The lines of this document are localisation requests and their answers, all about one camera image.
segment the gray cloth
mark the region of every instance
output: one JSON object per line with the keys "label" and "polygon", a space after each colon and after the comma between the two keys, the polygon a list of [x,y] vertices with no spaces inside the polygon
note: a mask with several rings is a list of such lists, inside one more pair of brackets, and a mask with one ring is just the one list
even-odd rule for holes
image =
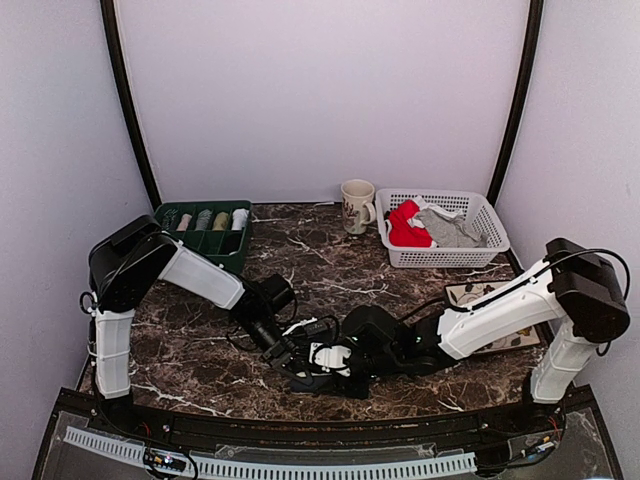
{"label": "gray cloth", "polygon": [[487,246],[487,235],[476,232],[464,223],[462,215],[447,218],[429,208],[416,213],[438,247],[442,248],[475,248]]}
{"label": "gray cloth", "polygon": [[209,209],[202,210],[196,219],[196,230],[206,230],[209,220],[211,220],[211,215],[213,215],[213,211]]}

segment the black frame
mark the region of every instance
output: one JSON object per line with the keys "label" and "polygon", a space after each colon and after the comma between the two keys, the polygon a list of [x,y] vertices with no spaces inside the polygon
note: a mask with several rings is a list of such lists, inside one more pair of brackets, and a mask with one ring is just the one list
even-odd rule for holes
{"label": "black frame", "polygon": [[144,188],[147,191],[147,197],[151,206],[155,210],[162,204],[158,184],[153,176],[147,148],[142,138],[142,131],[138,123],[138,116],[133,105],[133,96],[129,86],[129,78],[127,77],[127,69],[125,66],[124,55],[122,53],[122,45],[120,43],[120,34],[118,33],[118,20],[116,18],[116,10],[113,0],[100,0],[102,7],[102,22],[104,23],[104,33],[107,37],[107,47],[109,48],[109,56],[111,58],[111,68],[113,69],[113,78],[118,89],[120,97],[120,106],[124,114],[124,120],[129,131],[129,139],[133,147],[133,153],[136,156],[138,169],[144,182]]}
{"label": "black frame", "polygon": [[[598,431],[615,478],[623,478],[611,437],[593,396],[591,387],[583,386],[572,390],[566,397],[565,410],[572,412],[591,408]],[[352,449],[390,446],[406,446],[436,443],[439,451],[463,448],[465,451],[479,451],[485,448],[504,446],[505,439],[497,439],[482,431],[482,424],[495,413],[518,408],[517,404],[493,407],[473,412],[451,415],[425,416],[404,420],[383,420],[375,422],[304,422],[242,420],[208,417],[186,413],[176,413],[150,407],[135,406],[138,418],[145,421],[153,431],[162,432],[163,425],[170,431],[161,438],[167,443],[197,451],[215,451],[221,445],[245,445],[274,449]],[[111,433],[114,431],[100,416],[96,416],[97,406],[92,395],[61,389],[55,407],[49,418],[47,430],[38,452],[32,479],[38,480],[44,469],[51,437],[58,414],[66,411],[89,419],[89,427]]]}
{"label": "black frame", "polygon": [[[142,176],[145,189],[149,201],[153,209],[157,209],[162,204],[158,184],[153,176],[153,170],[147,154],[147,148],[142,137],[138,116],[136,114],[129,79],[127,77],[127,69],[122,53],[122,44],[120,42],[120,34],[118,32],[118,20],[115,12],[114,0],[100,0],[102,6],[102,19],[104,22],[104,31],[109,47],[109,55],[111,57],[111,68],[113,76],[118,88],[120,97],[120,105],[124,114],[124,119],[129,130],[129,138],[136,156],[138,169]],[[520,120],[524,111],[524,104],[529,90],[529,82],[531,80],[531,72],[533,70],[533,61],[538,45],[538,36],[540,33],[540,24],[542,22],[542,8],[544,0],[531,0],[529,4],[529,18],[527,20],[527,28],[525,32],[524,45],[522,48],[522,56],[520,59],[520,69],[518,71],[518,79],[513,94],[511,110],[507,120],[507,127],[502,139],[500,153],[496,161],[496,166],[491,178],[491,184],[487,192],[487,200],[491,205],[495,205],[500,195],[500,190],[507,174],[509,160],[513,153]]]}
{"label": "black frame", "polygon": [[533,61],[536,56],[536,48],[538,46],[538,36],[540,34],[540,25],[542,23],[542,8],[544,0],[531,0],[529,4],[529,19],[527,20],[527,30],[524,36],[524,46],[522,47],[522,57],[520,59],[520,69],[518,71],[518,80],[516,81],[516,89],[513,93],[513,101],[511,102],[511,111],[507,120],[507,128],[502,138],[500,153],[496,162],[489,191],[487,192],[487,200],[491,205],[495,205],[502,189],[502,184],[507,175],[509,161],[513,154],[513,147],[518,136],[520,128],[520,120],[524,112],[524,104],[529,91],[529,83],[531,81],[531,72],[533,71]]}

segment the wire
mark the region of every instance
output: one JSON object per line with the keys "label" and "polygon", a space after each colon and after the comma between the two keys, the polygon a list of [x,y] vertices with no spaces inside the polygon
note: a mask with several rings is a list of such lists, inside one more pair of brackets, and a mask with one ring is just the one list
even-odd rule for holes
{"label": "wire", "polygon": [[[566,426],[567,426],[567,415],[566,415],[566,412],[565,412],[565,402],[564,402],[564,400],[560,404],[560,411],[558,412],[558,415],[561,418],[562,427],[558,426],[558,423],[557,423],[556,419],[553,417],[553,415],[550,416],[547,420],[553,426],[554,436],[557,439],[557,442],[559,443],[560,441],[562,441],[562,437],[564,437],[564,431],[565,431]],[[538,463],[543,462],[544,460],[546,460],[557,448],[558,448],[557,444],[555,446],[553,446],[553,447],[550,446],[544,453],[539,453],[539,455],[541,455],[541,456],[538,457],[537,459],[535,459],[532,462],[519,463],[519,464],[513,465],[513,463],[515,463],[515,462],[517,462],[519,460],[524,460],[524,459],[528,458],[528,456],[523,455],[523,452],[520,452],[517,456],[510,458],[506,462],[497,463],[497,464],[494,464],[494,465],[477,465],[477,467],[479,469],[482,469],[482,470],[497,470],[497,469],[500,469],[500,468],[502,468],[502,469],[513,469],[513,468],[531,467],[533,465],[537,465]]]}
{"label": "wire", "polygon": [[548,265],[545,265],[543,268],[538,270],[536,273],[534,273],[531,276],[523,279],[522,281],[520,281],[519,283],[513,285],[512,287],[509,287],[505,291],[500,292],[500,293],[492,296],[491,298],[487,298],[486,300],[481,300],[480,302],[476,303],[473,306],[466,307],[466,308],[451,306],[450,308],[452,310],[456,311],[456,312],[470,313],[470,312],[473,312],[475,310],[478,310],[479,308],[486,307],[487,305],[495,302],[496,300],[504,297],[505,295],[508,295],[509,293],[511,293],[511,292],[517,290],[518,288],[522,287],[523,285],[529,283],[529,281],[531,281],[531,279],[540,277],[542,274],[544,274],[545,272],[551,270],[552,268],[557,267],[561,263],[566,262],[567,260],[571,260],[572,258],[580,257],[582,255],[588,255],[590,253],[601,253],[601,254],[605,254],[605,255],[610,255],[610,256],[612,256],[613,258],[615,258],[616,260],[618,260],[620,262],[620,264],[624,268],[624,272],[625,272],[625,276],[626,276],[626,286],[625,286],[624,295],[623,295],[624,300],[626,300],[627,297],[629,296],[629,289],[631,288],[631,271],[629,270],[629,265],[627,264],[627,262],[624,260],[624,258],[622,258],[619,254],[617,254],[616,252],[614,252],[612,250],[608,250],[606,248],[587,248],[585,250],[580,250],[579,252],[574,252],[574,253],[571,253],[569,255],[566,255],[566,256],[556,260],[555,262],[552,262],[552,263],[550,263]]}
{"label": "wire", "polygon": [[607,353],[609,353],[609,349],[611,348],[611,342],[607,342],[604,346],[604,350],[600,351],[600,347],[596,348],[596,355],[599,357],[604,357]]}
{"label": "wire", "polygon": [[240,330],[240,325],[238,325],[233,332],[229,333],[225,333],[225,338],[227,339],[227,341],[233,345],[234,347],[236,347],[238,350],[242,350],[243,352],[255,352],[256,350],[258,350],[258,347],[254,344],[253,348],[249,348],[249,347],[245,347],[243,345],[240,345],[239,342],[236,342],[233,338],[231,338],[231,335],[235,335],[238,330]]}
{"label": "wire", "polygon": [[145,446],[147,449],[151,448],[151,444],[156,444],[159,445],[161,447],[165,447],[165,448],[170,448],[172,450],[178,450],[178,452],[181,455],[184,455],[187,460],[189,460],[189,463],[191,463],[191,465],[193,466],[193,477],[191,480],[198,480],[199,478],[199,470],[198,470],[198,464],[195,462],[195,460],[193,459],[193,457],[191,457],[191,455],[186,452],[183,451],[182,447],[179,445],[172,445],[168,442],[163,442],[162,440],[156,440],[154,438],[150,438],[150,437],[143,437],[141,435],[136,435],[135,433],[130,433],[127,432],[123,429],[121,429],[120,427],[117,427],[116,425],[114,425],[114,423],[109,419],[109,417],[104,413],[104,410],[102,410],[102,402],[100,401],[100,391],[98,390],[98,385],[96,384],[96,371],[95,371],[95,367],[93,368],[93,373],[91,374],[91,388],[93,390],[93,396],[96,399],[96,410],[98,412],[98,414],[102,417],[102,419],[107,422],[107,424],[116,432],[118,432],[119,434],[127,437],[127,438],[131,438],[131,439],[135,439],[135,440],[140,440],[142,442],[144,442]]}
{"label": "wire", "polygon": [[140,424],[136,427],[136,429],[134,430],[134,432],[135,432],[135,431],[137,431],[137,430],[138,430],[138,428],[140,428],[140,427],[144,428],[145,432],[147,433],[147,437],[148,437],[148,438],[151,438],[151,429],[149,428],[149,425],[147,425],[145,422],[140,423]]}
{"label": "wire", "polygon": [[[89,308],[84,306],[84,299],[85,298],[88,298],[88,299],[91,300],[91,306]],[[95,302],[94,302],[93,294],[91,292],[88,292],[88,291],[82,292],[80,294],[79,303],[80,303],[80,311],[82,313],[84,313],[85,315],[91,315],[92,314],[92,310],[94,308]]]}
{"label": "wire", "polygon": [[133,250],[131,250],[129,252],[129,254],[127,255],[127,257],[124,259],[124,262],[122,262],[118,268],[116,269],[116,271],[113,273],[113,275],[111,275],[111,278],[104,284],[102,284],[102,288],[100,288],[99,292],[97,292],[97,296],[98,296],[98,306],[100,305],[100,299],[102,298],[102,296],[104,295],[105,290],[107,290],[110,286],[111,283],[113,282],[113,280],[115,278],[117,278],[118,275],[120,275],[120,273],[129,266],[129,262],[131,261],[131,259],[135,256],[136,253],[138,253],[138,250],[140,250],[142,247],[144,247],[147,243],[147,240],[149,240],[152,237],[158,236],[158,235],[163,235],[163,232],[161,230],[154,230],[153,232],[149,232],[146,235],[144,235],[140,240],[138,240],[138,243],[136,243],[136,246],[133,247]]}
{"label": "wire", "polygon": [[298,297],[296,296],[296,292],[293,290],[293,288],[291,289],[291,292],[293,293],[293,312],[291,312],[291,317],[289,317],[289,320],[287,320],[286,322],[278,323],[278,325],[280,325],[281,327],[288,327],[290,325],[293,325],[293,322],[296,319],[296,315],[298,314]]}
{"label": "wire", "polygon": [[398,319],[398,322],[404,322],[405,320],[408,320],[409,318],[413,317],[416,313],[424,310],[425,308],[430,307],[431,305],[435,305],[436,303],[442,303],[442,302],[444,302],[444,298],[443,297],[437,297],[437,298],[432,298],[431,300],[427,300],[426,302],[424,302],[419,307],[414,308],[413,310],[411,310],[409,313],[407,313],[403,317],[400,317]]}

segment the white cable tray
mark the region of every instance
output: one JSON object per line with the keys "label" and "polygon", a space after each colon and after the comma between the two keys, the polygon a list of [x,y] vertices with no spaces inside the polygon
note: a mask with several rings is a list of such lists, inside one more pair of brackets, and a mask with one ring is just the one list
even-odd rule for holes
{"label": "white cable tray", "polygon": [[[67,427],[64,441],[98,455],[145,468],[142,463],[145,447],[142,442],[111,438],[100,432],[76,427]],[[191,463],[178,453],[172,455],[187,462],[187,469],[181,476],[193,477]],[[477,470],[474,453],[368,465],[278,465],[218,460],[198,455],[191,457],[198,465],[198,478],[212,480],[422,480]],[[171,470],[157,469],[175,475]]]}

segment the rolled sock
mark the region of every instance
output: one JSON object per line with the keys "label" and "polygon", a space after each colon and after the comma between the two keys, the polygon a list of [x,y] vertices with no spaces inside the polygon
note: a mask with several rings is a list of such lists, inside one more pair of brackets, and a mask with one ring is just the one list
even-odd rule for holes
{"label": "rolled sock", "polygon": [[433,246],[429,232],[424,228],[411,227],[408,220],[420,211],[420,207],[413,200],[406,200],[389,215],[391,231],[389,242],[396,247],[422,247]]}
{"label": "rolled sock", "polygon": [[188,213],[185,213],[180,219],[180,224],[178,225],[178,228],[176,228],[176,230],[179,232],[184,232],[189,227],[190,221],[191,221],[191,215],[189,215]]}
{"label": "rolled sock", "polygon": [[239,208],[237,210],[234,210],[231,230],[242,230],[247,224],[247,218],[249,218],[249,210],[247,210],[246,208]]}
{"label": "rolled sock", "polygon": [[229,214],[227,212],[220,212],[216,215],[216,218],[213,220],[213,228],[214,232],[220,232],[227,228],[229,224]]}
{"label": "rolled sock", "polygon": [[176,215],[178,215],[177,208],[170,208],[165,212],[161,222],[163,230],[169,230],[171,228],[171,225],[173,225],[173,221],[176,219]]}
{"label": "rolled sock", "polygon": [[196,219],[196,230],[206,229],[207,225],[209,225],[209,220],[211,220],[211,215],[213,215],[211,210],[201,211]]}

